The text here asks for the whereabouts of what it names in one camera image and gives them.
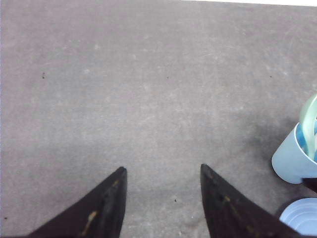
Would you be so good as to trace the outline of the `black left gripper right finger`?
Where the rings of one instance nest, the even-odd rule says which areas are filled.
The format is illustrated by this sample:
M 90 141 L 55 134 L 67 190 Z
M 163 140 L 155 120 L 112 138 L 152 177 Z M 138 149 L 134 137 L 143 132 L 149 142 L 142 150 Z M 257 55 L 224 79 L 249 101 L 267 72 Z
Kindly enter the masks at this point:
M 202 203 L 211 238 L 299 238 L 208 165 L 201 165 Z

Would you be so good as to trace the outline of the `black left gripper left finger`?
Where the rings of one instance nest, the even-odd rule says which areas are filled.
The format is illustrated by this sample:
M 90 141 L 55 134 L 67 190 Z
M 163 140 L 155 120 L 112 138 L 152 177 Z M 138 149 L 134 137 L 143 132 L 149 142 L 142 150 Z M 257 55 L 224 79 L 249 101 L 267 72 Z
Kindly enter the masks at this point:
M 118 168 L 29 238 L 118 238 L 125 215 L 127 170 Z

